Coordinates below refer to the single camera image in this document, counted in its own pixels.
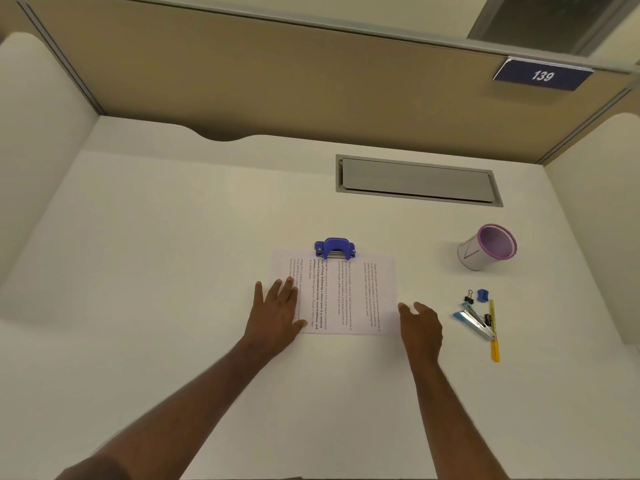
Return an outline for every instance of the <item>purple rim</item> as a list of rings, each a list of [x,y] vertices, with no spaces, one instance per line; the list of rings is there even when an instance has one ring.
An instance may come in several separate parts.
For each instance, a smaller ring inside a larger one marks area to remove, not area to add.
[[[513,241],[513,250],[508,257],[503,258],[500,256],[496,256],[484,246],[484,244],[482,243],[482,240],[480,240],[480,233],[482,232],[482,229],[487,227],[498,227],[498,229],[503,230],[511,238],[511,240]],[[514,256],[516,256],[516,253],[518,252],[518,242],[516,241],[516,238],[513,236],[512,233],[509,232],[507,228],[501,226],[500,224],[485,224],[482,227],[480,227],[480,229],[478,229],[478,232],[477,232],[477,240],[478,240],[478,244],[480,244],[480,247],[485,253],[489,254],[489,256],[491,256],[493,259],[498,259],[499,261],[505,261],[507,259],[511,259]]]

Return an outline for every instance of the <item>blue clip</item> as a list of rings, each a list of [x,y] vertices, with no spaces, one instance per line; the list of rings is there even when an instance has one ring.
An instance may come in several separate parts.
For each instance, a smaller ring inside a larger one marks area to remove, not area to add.
[[[487,301],[489,301],[489,291],[483,289],[478,290],[477,300],[480,303],[486,303]]]
[[[316,256],[324,259],[338,257],[332,254],[333,251],[341,251],[344,257],[349,260],[356,257],[356,246],[343,237],[330,237],[325,241],[316,241]]]

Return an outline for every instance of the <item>hand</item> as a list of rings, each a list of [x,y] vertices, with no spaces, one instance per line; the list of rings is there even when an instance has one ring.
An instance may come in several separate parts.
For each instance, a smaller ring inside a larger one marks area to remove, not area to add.
[[[398,304],[400,312],[400,334],[404,342],[409,363],[416,362],[437,365],[440,347],[442,347],[442,325],[438,315],[428,306],[417,301],[413,307],[418,314],[404,303]]]
[[[265,299],[262,298],[261,282],[255,284],[253,307],[241,339],[251,352],[267,362],[291,345],[307,325],[305,320],[293,323],[298,302],[298,288],[293,287],[293,278],[288,277],[278,293],[281,284],[281,280],[276,280]]]

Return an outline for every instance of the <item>purple pen holder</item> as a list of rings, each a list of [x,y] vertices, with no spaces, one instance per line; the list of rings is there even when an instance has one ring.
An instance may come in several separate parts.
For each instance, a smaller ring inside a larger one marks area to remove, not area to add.
[[[498,224],[485,224],[458,246],[458,258],[469,269],[480,271],[496,261],[513,258],[517,250],[512,233]]]

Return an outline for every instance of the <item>number sign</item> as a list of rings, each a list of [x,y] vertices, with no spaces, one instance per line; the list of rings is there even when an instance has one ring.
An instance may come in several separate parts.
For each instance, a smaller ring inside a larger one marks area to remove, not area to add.
[[[584,67],[509,57],[493,80],[575,91],[591,74],[593,70]]]

